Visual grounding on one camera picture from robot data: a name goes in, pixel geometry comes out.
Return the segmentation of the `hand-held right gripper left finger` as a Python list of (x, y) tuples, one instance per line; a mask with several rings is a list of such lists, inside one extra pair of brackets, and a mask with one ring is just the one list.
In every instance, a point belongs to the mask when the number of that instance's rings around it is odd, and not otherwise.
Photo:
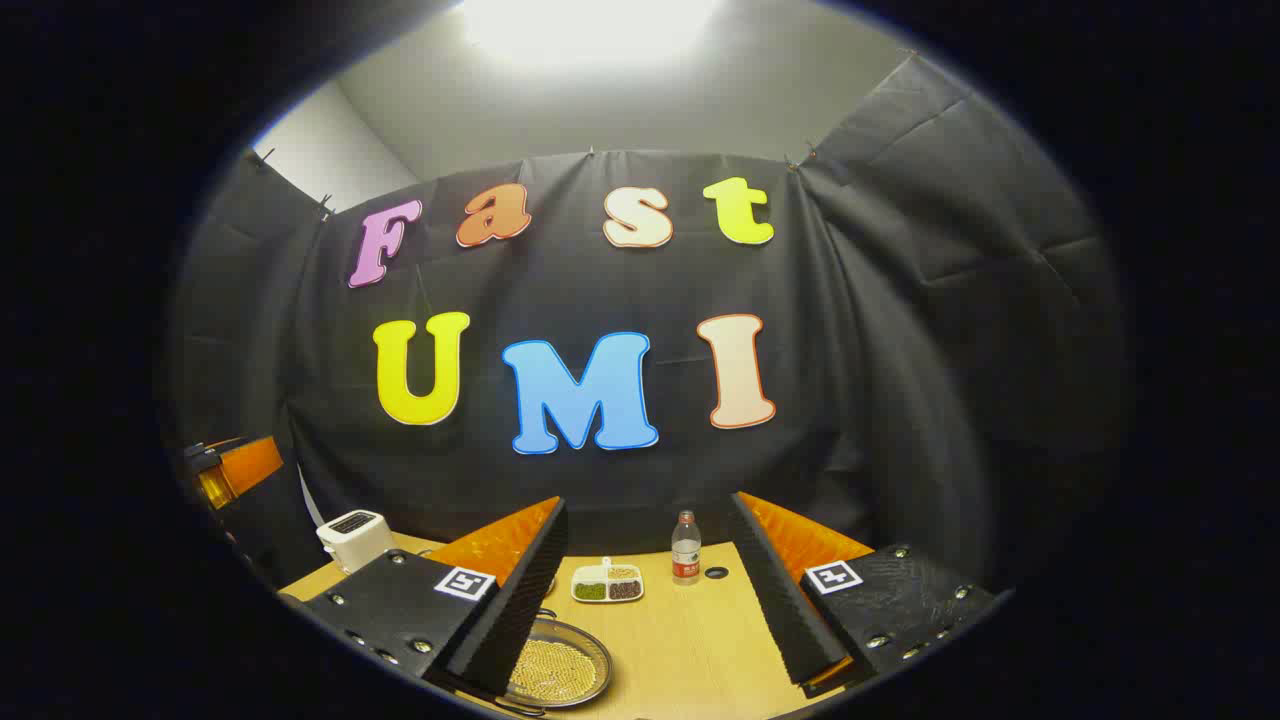
[(553, 496), (428, 556), (388, 550), (306, 601), (285, 603), (393, 673), (502, 696), (564, 556)]

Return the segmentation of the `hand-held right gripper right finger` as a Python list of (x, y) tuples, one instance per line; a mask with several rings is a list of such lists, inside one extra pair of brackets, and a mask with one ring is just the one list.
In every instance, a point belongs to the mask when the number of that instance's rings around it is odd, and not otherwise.
[(808, 696), (916, 664), (1000, 600), (920, 546), (873, 550), (745, 492), (731, 497), (728, 529), (788, 679)]

